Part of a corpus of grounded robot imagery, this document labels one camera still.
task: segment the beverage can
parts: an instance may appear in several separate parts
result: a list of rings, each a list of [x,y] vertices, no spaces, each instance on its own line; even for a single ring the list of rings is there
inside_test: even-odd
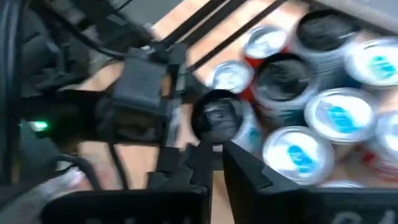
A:
[[[379,117],[376,133],[364,147],[365,166],[384,179],[398,180],[398,111]]]
[[[330,140],[336,159],[374,134],[377,105],[372,95],[354,88],[325,90],[308,102],[304,117],[312,130]]]
[[[353,47],[344,61],[346,86],[376,96],[398,86],[398,38],[382,37]]]
[[[243,46],[243,57],[253,68],[258,68],[269,56],[282,51],[287,33],[276,26],[260,26],[249,31]]]
[[[250,90],[253,78],[254,70],[249,64],[240,60],[228,60],[219,64],[205,83],[211,89],[229,90],[250,102],[253,98]]]
[[[335,163],[330,142],[303,126],[284,127],[272,132],[262,148],[262,159],[299,185],[324,181]]]
[[[299,20],[287,51],[308,61],[321,79],[321,90],[339,88],[346,80],[343,59],[354,45],[358,31],[359,27],[339,12],[309,12]]]
[[[334,180],[321,184],[324,188],[365,188],[362,184],[350,180]]]
[[[274,54],[259,68],[252,86],[259,116],[271,126],[305,124],[305,104],[318,94],[319,80],[293,54]]]
[[[228,90],[211,90],[193,107],[191,126],[199,140],[215,147],[231,140],[259,155],[263,133],[251,105]]]

